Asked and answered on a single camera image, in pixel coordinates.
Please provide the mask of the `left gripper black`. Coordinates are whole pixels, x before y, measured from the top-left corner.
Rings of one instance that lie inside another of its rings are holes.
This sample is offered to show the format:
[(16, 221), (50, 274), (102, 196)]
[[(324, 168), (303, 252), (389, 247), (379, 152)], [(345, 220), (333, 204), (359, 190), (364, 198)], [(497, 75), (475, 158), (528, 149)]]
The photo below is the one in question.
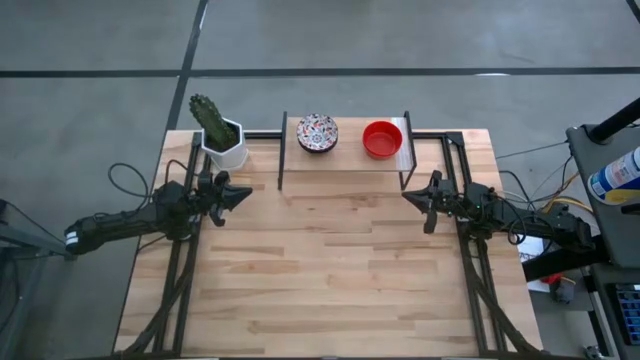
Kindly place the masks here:
[[(216, 227), (225, 225), (222, 217), (226, 210), (223, 190), (230, 181), (227, 171), (221, 171), (216, 176), (209, 170), (203, 170), (197, 178), (197, 207), (201, 215), (208, 215)], [(227, 210), (233, 211), (253, 192), (251, 187), (227, 185)]]

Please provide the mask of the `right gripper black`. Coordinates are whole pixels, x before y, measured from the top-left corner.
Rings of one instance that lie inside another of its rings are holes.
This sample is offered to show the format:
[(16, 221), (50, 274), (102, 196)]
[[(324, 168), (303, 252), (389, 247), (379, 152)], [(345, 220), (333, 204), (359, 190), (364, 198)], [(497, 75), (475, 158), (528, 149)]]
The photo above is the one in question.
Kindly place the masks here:
[(425, 234), (432, 234), (437, 224), (438, 213), (450, 214), (453, 199), (457, 195), (454, 182), (444, 179), (441, 171), (434, 170), (427, 187), (402, 192), (402, 197), (421, 213), (426, 213), (423, 226)]

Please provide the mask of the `red plastic mini bowl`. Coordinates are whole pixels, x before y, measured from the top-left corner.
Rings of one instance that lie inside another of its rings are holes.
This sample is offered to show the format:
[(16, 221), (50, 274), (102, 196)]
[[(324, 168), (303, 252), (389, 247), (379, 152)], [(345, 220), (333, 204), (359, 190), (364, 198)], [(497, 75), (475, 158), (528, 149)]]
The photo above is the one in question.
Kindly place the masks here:
[(400, 150), (402, 143), (401, 130), (389, 121), (374, 121), (364, 128), (362, 134), (362, 144), (366, 153), (375, 159), (393, 157)]

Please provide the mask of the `black patterned mini bowl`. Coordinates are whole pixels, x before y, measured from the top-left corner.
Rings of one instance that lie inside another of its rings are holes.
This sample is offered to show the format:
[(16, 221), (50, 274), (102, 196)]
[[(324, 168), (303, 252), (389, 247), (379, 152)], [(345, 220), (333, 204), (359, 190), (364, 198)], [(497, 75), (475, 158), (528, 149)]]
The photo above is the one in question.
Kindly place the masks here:
[(309, 114), (296, 126), (298, 144), (309, 153), (326, 153), (338, 143), (339, 128), (328, 115)]

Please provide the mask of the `white hexagonal plant pot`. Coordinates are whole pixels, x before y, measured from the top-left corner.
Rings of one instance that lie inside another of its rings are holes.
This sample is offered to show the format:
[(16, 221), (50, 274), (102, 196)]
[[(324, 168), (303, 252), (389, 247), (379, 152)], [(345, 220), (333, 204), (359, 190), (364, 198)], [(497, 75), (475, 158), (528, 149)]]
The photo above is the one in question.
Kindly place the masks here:
[(243, 168), (249, 157), (246, 138), (241, 124), (227, 118), (223, 121), (230, 126), (236, 134), (237, 140), (234, 146), (226, 151), (218, 152), (210, 148), (206, 143), (205, 131), (201, 131), (201, 150), (211, 159), (212, 163), (221, 171), (236, 171)]

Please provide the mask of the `green cactus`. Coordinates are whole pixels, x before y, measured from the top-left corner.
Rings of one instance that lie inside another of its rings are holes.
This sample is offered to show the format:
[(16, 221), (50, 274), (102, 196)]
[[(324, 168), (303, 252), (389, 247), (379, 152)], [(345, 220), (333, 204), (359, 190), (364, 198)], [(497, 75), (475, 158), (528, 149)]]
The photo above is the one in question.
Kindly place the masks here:
[(208, 148), (224, 152), (238, 143), (237, 131), (223, 119), (209, 97), (202, 94), (192, 95), (189, 99), (189, 110), (204, 130), (204, 143)]

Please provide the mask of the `white paper sheet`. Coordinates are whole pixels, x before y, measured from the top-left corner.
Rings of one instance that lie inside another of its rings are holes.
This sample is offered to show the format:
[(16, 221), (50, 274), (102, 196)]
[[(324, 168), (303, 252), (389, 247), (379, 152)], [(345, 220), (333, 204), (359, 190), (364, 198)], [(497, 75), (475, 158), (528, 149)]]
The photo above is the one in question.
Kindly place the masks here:
[[(537, 237), (528, 236), (521, 244), (517, 246), (519, 259), (522, 264), (527, 260), (531, 260), (539, 256), (545, 248), (544, 240)], [(529, 281), (527, 283), (529, 291), (549, 293), (550, 287), (541, 280)]]

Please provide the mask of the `white spray bottle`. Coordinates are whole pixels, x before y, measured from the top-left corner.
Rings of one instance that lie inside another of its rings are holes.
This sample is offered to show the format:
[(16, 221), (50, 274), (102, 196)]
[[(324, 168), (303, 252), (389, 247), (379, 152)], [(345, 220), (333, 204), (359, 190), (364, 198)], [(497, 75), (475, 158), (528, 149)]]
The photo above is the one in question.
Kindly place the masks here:
[(588, 178), (587, 190), (607, 205), (640, 198), (640, 146), (593, 173)]

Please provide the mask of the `black pole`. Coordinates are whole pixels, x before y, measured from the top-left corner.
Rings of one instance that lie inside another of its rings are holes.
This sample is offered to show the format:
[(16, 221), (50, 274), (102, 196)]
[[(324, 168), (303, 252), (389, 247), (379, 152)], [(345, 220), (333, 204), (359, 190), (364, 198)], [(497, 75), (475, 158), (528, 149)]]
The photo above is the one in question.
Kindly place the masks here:
[(599, 125), (587, 131), (592, 142), (606, 143), (614, 134), (640, 119), (640, 97), (623, 107)]

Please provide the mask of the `blue key panel device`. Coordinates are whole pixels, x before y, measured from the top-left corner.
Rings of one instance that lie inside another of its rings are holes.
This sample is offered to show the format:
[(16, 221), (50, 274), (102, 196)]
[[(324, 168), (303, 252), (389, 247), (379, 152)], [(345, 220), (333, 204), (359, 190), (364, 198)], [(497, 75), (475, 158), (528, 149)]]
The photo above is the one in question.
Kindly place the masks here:
[(614, 295), (625, 330), (630, 336), (640, 336), (640, 285), (615, 284)]

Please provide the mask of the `wooden shelf with black frame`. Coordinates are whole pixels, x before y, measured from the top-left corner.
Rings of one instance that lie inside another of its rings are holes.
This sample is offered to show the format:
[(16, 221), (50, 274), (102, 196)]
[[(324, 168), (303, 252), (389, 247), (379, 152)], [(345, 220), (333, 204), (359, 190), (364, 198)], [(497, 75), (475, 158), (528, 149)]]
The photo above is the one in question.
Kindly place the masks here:
[[(278, 183), (289, 172), (390, 172), (399, 176), (402, 190), (406, 189), (417, 168), (417, 155), (410, 113), (400, 117), (331, 117), (339, 128), (337, 145), (326, 153), (305, 151), (296, 138), (296, 126), (304, 116), (283, 116)], [(403, 135), (400, 150), (391, 158), (370, 157), (362, 144), (364, 128), (374, 121), (389, 121), (397, 125)]]

